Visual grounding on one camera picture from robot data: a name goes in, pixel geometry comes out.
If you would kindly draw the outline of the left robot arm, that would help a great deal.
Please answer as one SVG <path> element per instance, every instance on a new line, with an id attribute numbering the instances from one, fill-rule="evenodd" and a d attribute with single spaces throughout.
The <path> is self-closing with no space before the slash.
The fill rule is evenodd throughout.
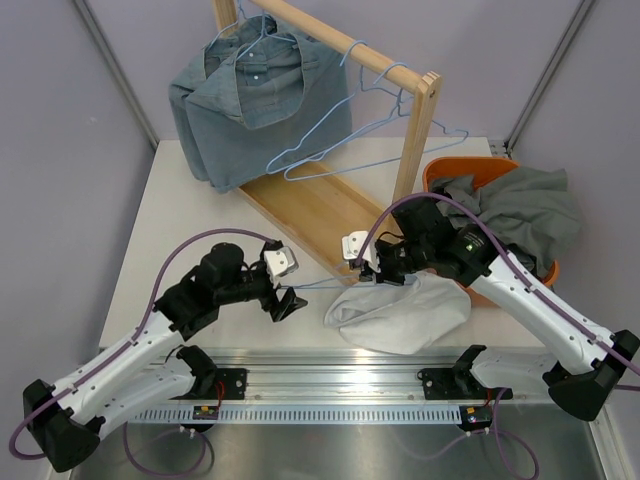
<path id="1" fill-rule="evenodd" d="M 224 391 L 217 367 L 190 339 L 215 322 L 222 307 L 256 301 L 273 322 L 306 306 L 293 288 L 277 292 L 298 267 L 281 242 L 264 244 L 252 265 L 236 244 L 214 245 L 161 297 L 140 324 L 85 365 L 23 391 L 26 428 L 53 469 L 83 463 L 112 431 L 157 402 L 205 398 Z"/>

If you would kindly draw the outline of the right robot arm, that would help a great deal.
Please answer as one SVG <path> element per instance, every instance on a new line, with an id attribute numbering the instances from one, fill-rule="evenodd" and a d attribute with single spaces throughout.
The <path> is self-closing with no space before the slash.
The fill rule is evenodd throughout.
<path id="1" fill-rule="evenodd" d="M 362 281 L 402 285 L 406 277 L 433 269 L 493 302 L 547 349 L 541 355 L 498 353 L 472 345 L 446 369 L 420 372 L 428 399 L 511 398 L 546 394 L 562 410 L 593 421 L 628 370 L 639 339 L 589 320 L 559 298 L 490 229 L 465 207 L 470 224 L 454 228 L 439 210 L 452 199 L 411 194 L 388 207 L 401 234 L 397 242 L 355 231 L 342 239 L 342 255 Z"/>

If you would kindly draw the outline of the grey pleated skirt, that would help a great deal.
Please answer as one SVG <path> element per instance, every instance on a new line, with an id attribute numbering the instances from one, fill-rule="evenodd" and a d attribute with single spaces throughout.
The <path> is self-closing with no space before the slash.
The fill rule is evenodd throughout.
<path id="1" fill-rule="evenodd" d="M 429 185 L 476 215 L 538 278 L 566 253 L 581 230 L 579 206 L 565 170 L 517 167 L 483 187 L 473 175 L 443 177 Z"/>

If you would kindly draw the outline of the white shirt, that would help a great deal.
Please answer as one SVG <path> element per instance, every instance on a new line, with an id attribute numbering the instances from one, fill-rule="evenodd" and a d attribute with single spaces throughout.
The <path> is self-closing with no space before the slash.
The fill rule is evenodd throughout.
<path id="1" fill-rule="evenodd" d="M 419 272 L 402 286 L 348 288 L 328 308 L 323 324 L 357 347 L 411 355 L 467 322 L 471 310 L 469 295 L 454 281 Z"/>

